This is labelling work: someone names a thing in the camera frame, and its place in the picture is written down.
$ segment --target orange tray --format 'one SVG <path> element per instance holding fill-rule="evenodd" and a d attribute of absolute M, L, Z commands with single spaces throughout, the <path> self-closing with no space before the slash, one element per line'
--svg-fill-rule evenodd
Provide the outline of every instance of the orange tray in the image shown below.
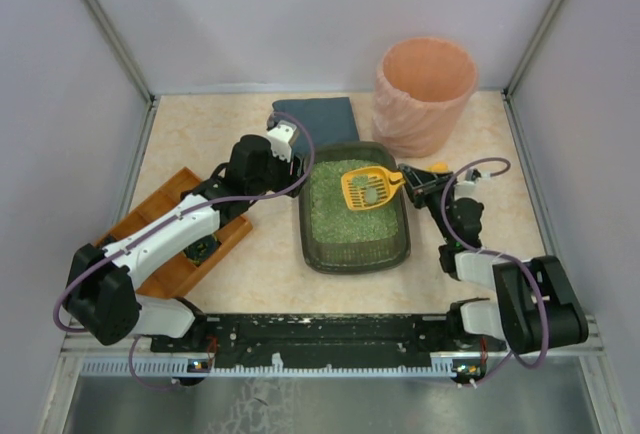
<path fill-rule="evenodd" d="M 118 241 L 151 224 L 180 203 L 181 193 L 193 189 L 200 182 L 202 180 L 198 176 L 190 169 L 183 167 L 107 232 L 101 241 L 108 236 L 113 238 L 111 242 Z M 151 274 L 136 292 L 161 299 L 184 297 L 251 229 L 253 226 L 246 217 L 237 217 L 216 231 L 215 237 L 220 245 L 200 265 L 196 265 L 183 252 L 180 252 Z"/>

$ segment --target plastic bucket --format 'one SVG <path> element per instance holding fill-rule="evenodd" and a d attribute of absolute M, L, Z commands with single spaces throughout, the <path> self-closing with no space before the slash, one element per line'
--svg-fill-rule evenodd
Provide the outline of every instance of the plastic bucket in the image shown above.
<path fill-rule="evenodd" d="M 435 37 L 396 44 L 376 70 L 374 140 L 397 156 L 434 154 L 477 85 L 476 64 L 457 44 Z"/>

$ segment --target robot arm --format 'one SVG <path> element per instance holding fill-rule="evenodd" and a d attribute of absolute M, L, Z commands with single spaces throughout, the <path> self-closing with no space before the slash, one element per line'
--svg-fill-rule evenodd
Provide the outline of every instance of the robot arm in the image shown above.
<path fill-rule="evenodd" d="M 102 249 L 91 244 L 80 248 L 67 285 L 97 262 L 119 251 L 124 254 L 74 289 L 64 308 L 104 345 L 129 334 L 185 336 L 197 318 L 192 306 L 175 299 L 139 296 L 136 289 L 176 253 L 246 212 L 255 200 L 244 197 L 280 191 L 298 180 L 303 162 L 291 149 L 297 136 L 296 126 L 286 121 L 278 122 L 266 137 L 243 136 L 234 145 L 229 162 L 183 193 L 183 200 L 170 212 Z M 297 196 L 301 187 L 288 195 Z M 210 201 L 222 198 L 225 200 L 211 205 Z"/>
<path fill-rule="evenodd" d="M 473 282 L 496 293 L 497 303 L 471 299 L 451 306 L 447 316 L 454 332 L 457 331 L 456 337 L 491 336 L 507 341 L 516 354 L 539 350 L 542 343 L 540 316 L 531 287 L 519 267 L 513 262 L 466 251 L 445 226 L 440 206 L 445 185 L 453 173 L 423 171 L 407 165 L 399 168 L 406 181 L 409 200 L 417 209 L 429 209 L 445 240 L 438 248 L 443 271 L 458 281 Z M 468 171 L 464 184 L 456 184 L 456 193 L 468 191 L 467 188 L 480 177 L 478 171 Z M 484 206 L 468 197 L 455 198 L 453 190 L 449 192 L 445 212 L 453 230 L 467 244 L 481 248 L 479 235 Z M 587 320 L 560 261 L 554 256 L 542 256 L 524 264 L 533 273 L 543 296 L 549 323 L 549 347 L 586 341 L 589 335 Z"/>

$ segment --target white wall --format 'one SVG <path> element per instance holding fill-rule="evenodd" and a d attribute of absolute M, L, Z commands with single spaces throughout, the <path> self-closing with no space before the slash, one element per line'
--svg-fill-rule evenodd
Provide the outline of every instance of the white wall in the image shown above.
<path fill-rule="evenodd" d="M 151 90 L 362 89 L 387 47 L 465 45 L 504 87 L 550 0 L 101 0 Z"/>
<path fill-rule="evenodd" d="M 637 407 L 639 0 L 569 0 L 515 100 L 571 280 Z"/>
<path fill-rule="evenodd" d="M 107 228 L 144 114 L 80 0 L 0 2 L 0 432 L 36 429 L 76 248 Z"/>

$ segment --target black litter tray rim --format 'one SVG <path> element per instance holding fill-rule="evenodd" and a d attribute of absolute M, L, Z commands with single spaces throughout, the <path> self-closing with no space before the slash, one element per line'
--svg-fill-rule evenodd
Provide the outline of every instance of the black litter tray rim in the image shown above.
<path fill-rule="evenodd" d="M 354 159 L 375 162 L 389 170 L 397 170 L 393 156 L 377 142 L 343 142 L 324 146 L 316 151 L 318 164 Z M 311 179 L 309 179 L 299 196 L 300 238 L 307 265 L 326 274 L 366 274 L 391 269 L 401 264 L 411 252 L 404 196 L 401 193 L 396 194 L 390 204 L 394 207 L 398 223 L 398 232 L 394 236 L 377 241 L 350 244 L 321 243 L 313 238 L 311 231 Z M 332 255 L 341 257 L 342 263 L 336 264 L 326 259 L 327 256 Z M 355 264 L 345 265 L 345 257 L 353 259 Z"/>

